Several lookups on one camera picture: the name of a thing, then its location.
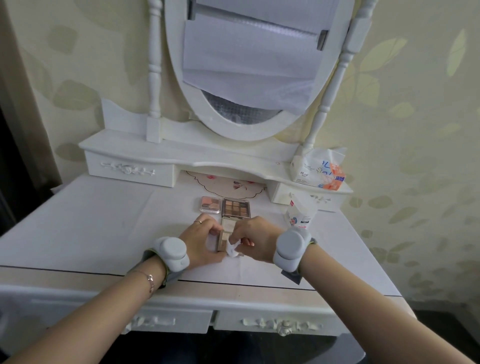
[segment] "wallpaper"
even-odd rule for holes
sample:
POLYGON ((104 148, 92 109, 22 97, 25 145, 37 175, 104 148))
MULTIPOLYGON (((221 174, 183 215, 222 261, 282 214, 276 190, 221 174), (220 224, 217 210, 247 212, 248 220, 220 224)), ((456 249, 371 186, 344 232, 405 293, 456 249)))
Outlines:
MULTIPOLYGON (((76 144, 103 128, 100 97, 147 111, 146 1, 5 1, 71 180, 86 170, 76 144)), ((348 148, 342 211, 407 298, 480 306, 479 17, 477 0, 380 0, 317 137, 348 148)), ((163 55, 162 111, 194 118, 166 42, 163 55)), ((302 141, 320 96, 276 137, 302 141)))

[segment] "tissue pack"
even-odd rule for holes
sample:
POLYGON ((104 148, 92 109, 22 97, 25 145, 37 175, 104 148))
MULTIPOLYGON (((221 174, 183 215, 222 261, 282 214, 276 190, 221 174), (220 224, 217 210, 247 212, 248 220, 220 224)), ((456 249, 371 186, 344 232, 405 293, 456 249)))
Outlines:
POLYGON ((340 164, 346 148, 315 148, 303 156, 294 156, 290 164, 293 182, 336 191, 345 180, 340 164))

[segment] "hand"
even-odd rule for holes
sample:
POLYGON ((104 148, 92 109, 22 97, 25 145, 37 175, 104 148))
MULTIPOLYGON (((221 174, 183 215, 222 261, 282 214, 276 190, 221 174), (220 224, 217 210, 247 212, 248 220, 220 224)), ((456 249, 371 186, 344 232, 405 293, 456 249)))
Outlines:
POLYGON ((241 241, 236 249, 237 252, 244 253, 255 260, 273 263, 276 240, 284 231, 283 228, 257 216, 238 221, 229 241, 231 244, 241 241))
POLYGON ((211 263, 220 263, 223 258, 225 258, 227 253, 212 253, 205 245, 209 233, 218 235, 222 230, 222 225, 213 217, 207 214, 201 214, 195 219, 193 224, 187 227, 179 236, 187 246, 187 255, 190 259, 188 269, 194 269, 211 263))

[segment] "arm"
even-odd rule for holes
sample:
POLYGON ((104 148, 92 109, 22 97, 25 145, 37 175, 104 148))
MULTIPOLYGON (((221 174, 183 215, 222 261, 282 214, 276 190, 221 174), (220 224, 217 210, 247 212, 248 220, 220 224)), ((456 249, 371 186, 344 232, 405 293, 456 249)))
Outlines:
MULTIPOLYGON (((241 239, 243 244, 237 251, 272 263, 282 232, 282 228, 256 217, 238 222, 230 241, 241 239)), ((318 245, 308 246, 299 271, 376 363, 473 363, 318 245)))
MULTIPOLYGON (((221 226, 209 215, 197 218, 180 235, 187 245, 190 258, 188 269, 220 262, 224 253, 211 253, 205 246, 210 233, 217 234, 221 226)), ((165 279, 166 269, 158 256, 153 256, 136 271, 152 275, 158 289, 165 279)), ((132 317, 150 298, 150 282, 142 273, 131 271, 119 282, 102 291, 59 323, 49 328, 44 337, 7 360, 6 364, 93 364, 105 355, 132 317)))

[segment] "woman's right hand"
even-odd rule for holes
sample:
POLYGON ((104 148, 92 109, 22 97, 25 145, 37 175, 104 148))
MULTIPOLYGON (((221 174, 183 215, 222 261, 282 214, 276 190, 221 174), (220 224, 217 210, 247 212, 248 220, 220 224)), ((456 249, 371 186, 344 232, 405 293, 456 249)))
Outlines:
POLYGON ((285 229, 272 224, 260 216, 238 221, 235 224, 230 243, 241 241, 236 251, 267 263, 273 263, 276 240, 285 229))

